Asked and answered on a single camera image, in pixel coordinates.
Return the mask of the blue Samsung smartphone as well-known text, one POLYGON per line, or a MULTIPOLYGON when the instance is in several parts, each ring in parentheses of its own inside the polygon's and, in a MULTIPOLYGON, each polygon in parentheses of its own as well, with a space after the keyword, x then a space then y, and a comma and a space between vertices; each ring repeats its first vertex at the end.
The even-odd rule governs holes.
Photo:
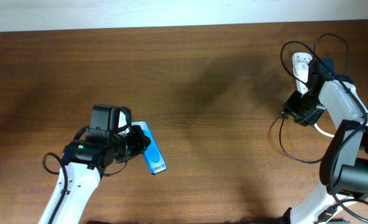
POLYGON ((148 169, 152 175, 156 175, 160 172, 167 170, 167 164, 158 148, 158 145, 153 138, 153 134, 145 121, 134 121, 131 123, 134 125, 139 125, 144 132, 144 135, 150 138, 151 143, 147 149, 143 152, 144 160, 148 166, 148 169))

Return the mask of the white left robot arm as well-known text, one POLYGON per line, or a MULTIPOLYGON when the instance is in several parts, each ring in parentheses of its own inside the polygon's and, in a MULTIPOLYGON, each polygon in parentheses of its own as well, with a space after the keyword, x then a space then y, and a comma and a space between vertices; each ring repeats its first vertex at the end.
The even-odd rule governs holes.
POLYGON ((77 131, 62 156, 49 152, 60 165, 53 194, 41 223, 78 223, 92 193, 113 162, 127 164, 151 144, 140 125, 131 122, 125 106, 94 105, 90 124, 77 131))

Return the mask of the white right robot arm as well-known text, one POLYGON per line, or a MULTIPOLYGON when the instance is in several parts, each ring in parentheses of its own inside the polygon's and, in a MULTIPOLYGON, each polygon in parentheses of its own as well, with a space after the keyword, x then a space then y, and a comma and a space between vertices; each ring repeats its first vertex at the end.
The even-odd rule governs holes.
POLYGON ((348 205, 368 198, 368 110, 353 81, 333 72, 332 60, 307 53, 292 57, 297 89, 284 112, 302 126, 313 126, 327 111, 336 133, 320 160, 319 183, 285 213, 287 223, 327 223, 348 205))

